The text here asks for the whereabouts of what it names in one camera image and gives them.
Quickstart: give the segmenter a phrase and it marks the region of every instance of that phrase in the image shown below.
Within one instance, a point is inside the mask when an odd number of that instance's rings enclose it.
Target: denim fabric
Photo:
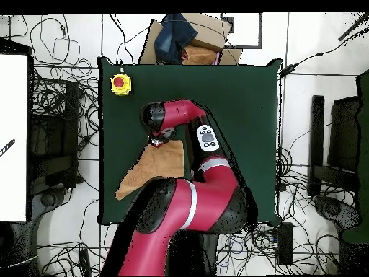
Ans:
[[[161,23],[163,30],[155,40],[157,61],[181,64],[182,49],[197,35],[182,14],[168,14]]]

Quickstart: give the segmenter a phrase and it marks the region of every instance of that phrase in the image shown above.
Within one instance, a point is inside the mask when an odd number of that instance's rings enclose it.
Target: brown towel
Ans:
[[[211,65],[216,60],[216,53],[205,48],[186,45],[184,52],[182,65]]]
[[[172,140],[159,148],[149,144],[138,163],[120,182],[120,187],[115,193],[116,199],[121,200],[156,176],[183,177],[185,175],[183,160],[183,143],[180,140]]]

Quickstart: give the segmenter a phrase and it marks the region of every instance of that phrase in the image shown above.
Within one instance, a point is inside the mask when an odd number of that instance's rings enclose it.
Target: white stripe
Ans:
[[[196,187],[195,187],[195,185],[193,185],[188,180],[186,180],[186,182],[188,182],[188,184],[190,185],[190,188],[191,188],[191,208],[190,208],[190,212],[188,213],[187,220],[183,224],[183,226],[181,227],[181,229],[185,229],[185,228],[187,228],[191,224],[191,222],[193,220],[193,217],[195,216],[196,205],[197,205],[197,192],[196,192]]]
[[[209,170],[210,168],[217,167],[217,166],[226,166],[230,168],[231,166],[228,163],[227,159],[224,158],[212,158],[208,161],[204,162],[200,167],[199,170],[202,170],[205,172],[206,170]]]

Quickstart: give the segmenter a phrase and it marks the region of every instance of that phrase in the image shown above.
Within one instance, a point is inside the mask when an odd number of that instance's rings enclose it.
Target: dark green mat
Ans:
[[[116,96],[110,89],[110,77],[119,74],[119,66],[107,58],[97,61],[99,111],[103,114],[103,119],[101,113],[99,116],[101,224],[122,221],[137,193],[121,201],[114,197],[120,181],[147,144],[139,121],[141,106],[178,99],[208,106],[254,195],[258,220],[279,222],[275,215],[275,150],[281,60],[268,66],[124,66],[134,91],[125,97]],[[185,144],[183,127],[177,138]],[[190,178],[186,163],[186,177]]]
[[[357,175],[360,189],[355,193],[356,207],[362,219],[360,226],[348,229],[343,239],[349,243],[369,243],[369,72],[356,78],[361,108],[357,114],[360,142],[357,146]]]

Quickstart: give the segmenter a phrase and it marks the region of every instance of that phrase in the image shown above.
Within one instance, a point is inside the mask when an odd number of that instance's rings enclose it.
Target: red robot arm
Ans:
[[[136,200],[147,206],[119,272],[119,276],[164,276],[166,252],[176,231],[237,232],[247,221],[247,199],[206,112],[193,101],[148,104],[141,120],[153,144],[169,141],[181,124],[188,124],[192,142],[195,180],[159,178],[140,191]]]

